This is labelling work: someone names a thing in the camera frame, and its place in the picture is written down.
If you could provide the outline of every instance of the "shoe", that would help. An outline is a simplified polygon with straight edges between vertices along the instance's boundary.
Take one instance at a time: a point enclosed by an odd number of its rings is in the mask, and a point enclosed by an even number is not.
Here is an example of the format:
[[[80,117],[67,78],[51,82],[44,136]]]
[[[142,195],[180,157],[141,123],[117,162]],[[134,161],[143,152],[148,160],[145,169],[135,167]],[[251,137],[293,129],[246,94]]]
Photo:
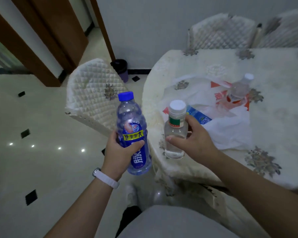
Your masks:
[[[137,206],[137,190],[133,185],[126,186],[126,198],[127,198],[127,207]]]

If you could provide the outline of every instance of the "black baseboard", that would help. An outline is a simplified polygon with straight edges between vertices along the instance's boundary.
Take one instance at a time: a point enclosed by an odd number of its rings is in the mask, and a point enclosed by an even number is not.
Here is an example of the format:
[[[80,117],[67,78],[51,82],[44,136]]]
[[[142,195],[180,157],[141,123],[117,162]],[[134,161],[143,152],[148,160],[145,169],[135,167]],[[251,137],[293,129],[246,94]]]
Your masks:
[[[68,75],[67,72],[65,70],[63,70],[62,73],[60,74],[60,76],[58,77],[58,80],[60,81],[60,83],[64,82],[67,75]]]
[[[89,25],[89,27],[88,27],[88,28],[86,29],[86,31],[84,32],[84,34],[85,34],[86,37],[90,34],[91,30],[92,30],[94,27],[95,27],[95,24],[94,24],[94,22],[92,22],[91,25]]]
[[[137,74],[137,75],[141,75],[141,74],[149,74],[151,71],[151,69],[128,69],[128,74]]]
[[[0,74],[33,74],[27,70],[7,70],[4,68],[0,68]]]

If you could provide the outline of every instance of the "hand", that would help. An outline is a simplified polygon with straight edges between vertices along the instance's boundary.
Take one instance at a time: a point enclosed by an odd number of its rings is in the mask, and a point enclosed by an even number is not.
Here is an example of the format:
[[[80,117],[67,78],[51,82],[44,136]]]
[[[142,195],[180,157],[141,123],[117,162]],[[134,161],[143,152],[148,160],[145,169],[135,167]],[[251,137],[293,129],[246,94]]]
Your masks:
[[[144,140],[123,148],[116,142],[116,138],[117,132],[112,131],[106,144],[105,158],[101,171],[113,180],[118,181],[127,170],[131,156],[144,145]]]
[[[193,116],[187,115],[185,120],[189,124],[189,131],[192,131],[192,133],[188,133],[188,138],[168,136],[165,140],[184,150],[196,162],[208,167],[212,160],[218,157],[219,151],[206,129]]]

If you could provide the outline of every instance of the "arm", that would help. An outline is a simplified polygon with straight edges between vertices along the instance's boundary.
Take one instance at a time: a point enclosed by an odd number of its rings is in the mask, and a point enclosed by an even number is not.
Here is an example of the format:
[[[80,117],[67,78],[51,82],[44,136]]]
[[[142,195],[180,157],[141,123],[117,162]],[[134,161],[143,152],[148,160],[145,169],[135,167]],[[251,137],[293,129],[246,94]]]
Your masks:
[[[188,139],[166,140],[213,171],[271,237],[298,237],[298,195],[220,152],[194,117],[186,121],[192,128]]]
[[[131,156],[144,145],[144,141],[122,148],[116,137],[114,131],[108,139],[101,171],[118,181],[127,170]],[[112,190],[112,187],[95,178],[45,238],[94,237]]]

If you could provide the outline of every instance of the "white wristband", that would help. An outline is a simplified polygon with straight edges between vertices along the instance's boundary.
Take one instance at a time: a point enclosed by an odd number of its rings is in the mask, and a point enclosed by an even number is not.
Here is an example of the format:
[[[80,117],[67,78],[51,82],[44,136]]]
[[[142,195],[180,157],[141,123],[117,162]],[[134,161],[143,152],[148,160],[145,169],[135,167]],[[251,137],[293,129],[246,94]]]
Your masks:
[[[103,181],[105,184],[108,184],[114,189],[117,189],[119,186],[119,182],[116,182],[112,178],[108,177],[104,173],[100,171],[100,168],[96,168],[93,172],[93,176]]]

